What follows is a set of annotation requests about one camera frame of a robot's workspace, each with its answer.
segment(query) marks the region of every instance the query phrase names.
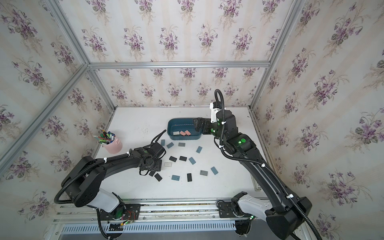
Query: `wall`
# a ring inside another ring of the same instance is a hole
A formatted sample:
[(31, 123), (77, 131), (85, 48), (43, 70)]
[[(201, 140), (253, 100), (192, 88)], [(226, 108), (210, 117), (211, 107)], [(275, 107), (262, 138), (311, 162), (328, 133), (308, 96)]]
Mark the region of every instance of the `wall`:
[(309, 0), (257, 104), (323, 239), (382, 239), (384, 2)]

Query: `blue-gray block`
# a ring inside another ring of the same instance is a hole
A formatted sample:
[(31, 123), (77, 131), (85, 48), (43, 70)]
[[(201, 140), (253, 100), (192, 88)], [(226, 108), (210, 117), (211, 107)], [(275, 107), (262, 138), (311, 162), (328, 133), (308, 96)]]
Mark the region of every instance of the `blue-gray block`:
[(174, 145), (173, 142), (171, 142), (170, 144), (167, 145), (167, 148), (171, 148), (173, 147), (173, 145)]
[(212, 170), (212, 172), (213, 172), (215, 175), (218, 174), (218, 171), (216, 170), (215, 167), (211, 167), (211, 170)]
[(196, 163), (196, 161), (193, 159), (193, 157), (190, 157), (189, 161), (192, 163), (192, 165), (194, 165)]
[(207, 172), (207, 171), (200, 170), (200, 175), (208, 176), (208, 172)]
[(180, 180), (180, 176), (172, 175), (172, 180), (179, 181)]

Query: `gray eraser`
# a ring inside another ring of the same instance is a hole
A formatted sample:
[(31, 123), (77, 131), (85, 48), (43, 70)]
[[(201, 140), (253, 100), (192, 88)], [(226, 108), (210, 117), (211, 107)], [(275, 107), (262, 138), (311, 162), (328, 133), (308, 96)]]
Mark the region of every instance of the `gray eraser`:
[(180, 180), (180, 176), (172, 175), (172, 180), (179, 181)]
[(216, 170), (215, 167), (211, 167), (211, 170), (212, 170), (212, 172), (213, 172), (215, 175), (218, 174), (218, 171)]
[(196, 161), (192, 157), (189, 158), (189, 161), (192, 163), (192, 165), (196, 163)]
[(207, 171), (200, 170), (200, 175), (208, 176), (208, 172), (207, 172)]

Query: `block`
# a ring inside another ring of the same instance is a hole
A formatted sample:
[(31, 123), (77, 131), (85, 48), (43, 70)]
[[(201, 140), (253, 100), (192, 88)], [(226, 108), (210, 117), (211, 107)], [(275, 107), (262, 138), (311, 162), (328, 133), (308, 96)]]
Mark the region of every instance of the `block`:
[(155, 178), (156, 178), (159, 182), (163, 179), (158, 173), (156, 173)]
[(173, 142), (171, 142), (170, 144), (167, 145), (167, 148), (171, 148), (173, 147), (173, 145), (174, 145)]
[(211, 170), (212, 170), (212, 172), (213, 172), (215, 175), (218, 174), (218, 171), (216, 170), (215, 167), (211, 167)]
[(192, 163), (192, 165), (196, 163), (196, 161), (192, 157), (189, 158), (189, 161)]
[(180, 180), (180, 176), (172, 175), (172, 180), (179, 181)]
[(208, 176), (208, 172), (207, 172), (207, 171), (200, 170), (200, 175)]
[(169, 160), (171, 160), (171, 161), (173, 161), (173, 162), (176, 162), (177, 158), (170, 156), (170, 157), (169, 157)]

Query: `black cable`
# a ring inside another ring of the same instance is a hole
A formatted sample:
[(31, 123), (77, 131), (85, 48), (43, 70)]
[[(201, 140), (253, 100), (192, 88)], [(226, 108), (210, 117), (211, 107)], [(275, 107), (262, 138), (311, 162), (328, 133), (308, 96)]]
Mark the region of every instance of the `black cable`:
[[(222, 126), (221, 126), (221, 133), (220, 133), (220, 146), (223, 145), (223, 137), (224, 137), (224, 130), (225, 130), (225, 112), (224, 112), (224, 97), (223, 97), (223, 94), (221, 93), (221, 91), (219, 89), (216, 89), (215, 90), (215, 99), (217, 99), (217, 94), (220, 96), (220, 103), (221, 103), (221, 113), (222, 113)], [(230, 155), (227, 155), (225, 152), (224, 152), (224, 149), (221, 147), (220, 148), (221, 150), (221, 153), (228, 159), (231, 159), (231, 160), (236, 160), (236, 161), (247, 161), (247, 162), (253, 162), (253, 163), (256, 163), (256, 164), (259, 164), (259, 165), (263, 165), (264, 163), (260, 162), (258, 159), (246, 159), (246, 158), (240, 158), (240, 157), (233, 157), (233, 156), (230, 156)], [(289, 193), (288, 191), (286, 190), (286, 188), (284, 187), (283, 183), (281, 182), (280, 178), (273, 172), (273, 170), (268, 166), (268, 165), (265, 165), (264, 164), (264, 168), (273, 176), (273, 178), (277, 181), (277, 183), (279, 184), (281, 190), (283, 191), (284, 195), (287, 197), (289, 196)], [(304, 220), (308, 223), (309, 227), (311, 228), (311, 230), (313, 231), (314, 235), (316, 236), (316, 238), (318, 240), (322, 240), (319, 232), (317, 231), (316, 227), (313, 225), (312, 221), (308, 218), (308, 216), (305, 214), (305, 212), (301, 209), (301, 207), (299, 207), (299, 205), (297, 205), (296, 202), (293, 201), (292, 198), (288, 198), (289, 202), (293, 205), (293, 207), (296, 208), (296, 210), (300, 213), (300, 215), (304, 218)]]

